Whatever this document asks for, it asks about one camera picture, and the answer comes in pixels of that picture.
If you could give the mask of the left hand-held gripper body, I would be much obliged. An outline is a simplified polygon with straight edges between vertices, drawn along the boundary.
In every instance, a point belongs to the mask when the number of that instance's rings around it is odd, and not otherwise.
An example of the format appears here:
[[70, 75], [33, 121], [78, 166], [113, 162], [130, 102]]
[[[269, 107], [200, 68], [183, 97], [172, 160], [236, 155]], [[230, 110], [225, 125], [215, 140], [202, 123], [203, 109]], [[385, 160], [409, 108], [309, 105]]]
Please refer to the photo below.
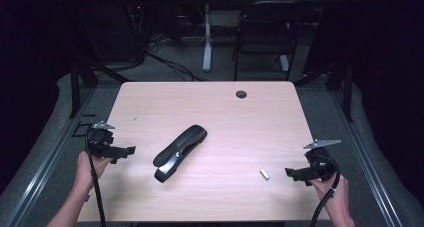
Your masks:
[[99, 158], [114, 158], [111, 149], [114, 126], [104, 121], [92, 124], [87, 130], [87, 152], [90, 156]]

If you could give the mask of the person's right hand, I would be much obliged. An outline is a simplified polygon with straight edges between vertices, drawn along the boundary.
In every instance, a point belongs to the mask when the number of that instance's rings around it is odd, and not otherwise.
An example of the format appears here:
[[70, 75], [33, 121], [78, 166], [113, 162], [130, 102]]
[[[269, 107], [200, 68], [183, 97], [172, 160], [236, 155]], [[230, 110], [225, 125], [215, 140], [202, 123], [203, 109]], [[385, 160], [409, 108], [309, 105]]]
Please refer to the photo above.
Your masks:
[[[311, 180], [310, 183], [315, 188], [318, 198], [322, 200], [326, 193], [333, 188], [333, 182], [336, 176], [330, 180], [322, 181], [319, 179]], [[349, 214], [349, 188], [348, 181], [343, 175], [340, 176], [335, 192], [324, 205], [330, 219], [333, 222], [341, 222], [350, 216]]]

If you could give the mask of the person's left hand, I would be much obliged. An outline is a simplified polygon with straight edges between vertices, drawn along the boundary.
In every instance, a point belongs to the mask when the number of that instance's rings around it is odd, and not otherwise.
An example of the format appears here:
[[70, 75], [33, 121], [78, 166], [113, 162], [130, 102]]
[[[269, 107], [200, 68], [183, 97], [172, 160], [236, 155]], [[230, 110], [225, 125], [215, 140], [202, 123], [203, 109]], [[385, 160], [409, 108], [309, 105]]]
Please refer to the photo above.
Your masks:
[[89, 192], [93, 188], [91, 166], [94, 166], [96, 176], [100, 178], [111, 161], [111, 158], [93, 157], [89, 159], [87, 152], [82, 151], [77, 159], [75, 188], [80, 191]]

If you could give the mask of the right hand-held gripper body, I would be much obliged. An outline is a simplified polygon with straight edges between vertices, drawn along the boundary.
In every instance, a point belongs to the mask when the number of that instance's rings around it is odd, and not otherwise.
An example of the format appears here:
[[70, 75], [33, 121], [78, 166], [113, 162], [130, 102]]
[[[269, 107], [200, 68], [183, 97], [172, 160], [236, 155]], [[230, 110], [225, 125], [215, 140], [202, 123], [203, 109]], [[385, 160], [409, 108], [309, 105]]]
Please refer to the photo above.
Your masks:
[[304, 146], [308, 149], [305, 157], [308, 160], [310, 169], [314, 177], [311, 179], [321, 179], [322, 181], [330, 180], [334, 175], [336, 179], [340, 178], [340, 170], [336, 161], [330, 156], [325, 146], [340, 143], [340, 140], [318, 140], [314, 139], [312, 143]]

